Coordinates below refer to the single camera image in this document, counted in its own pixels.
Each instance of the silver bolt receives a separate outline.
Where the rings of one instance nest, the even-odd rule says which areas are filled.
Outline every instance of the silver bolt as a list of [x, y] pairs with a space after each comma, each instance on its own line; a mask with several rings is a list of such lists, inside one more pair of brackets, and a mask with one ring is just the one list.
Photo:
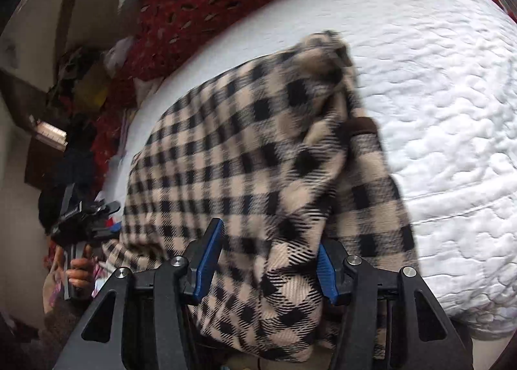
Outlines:
[[126, 278], [129, 275], [129, 269], [128, 268], [118, 268], [115, 271], [115, 276], [117, 278]]
[[171, 265], [173, 267], [182, 267], [187, 264], [187, 259], [183, 258], [183, 256], [175, 256], [171, 260]]
[[404, 273], [404, 275], [405, 275], [406, 277], [414, 277], [414, 276], [417, 274], [417, 272], [415, 271], [415, 269], [414, 269], [414, 268], [411, 268], [411, 267], [404, 267], [404, 268], [403, 268], [403, 270], [402, 270], [402, 272]]
[[362, 263], [362, 259], [360, 256], [357, 256], [357, 255], [350, 255], [348, 256], [348, 258], [346, 259], [346, 261], [350, 264], [350, 265], [360, 265]]

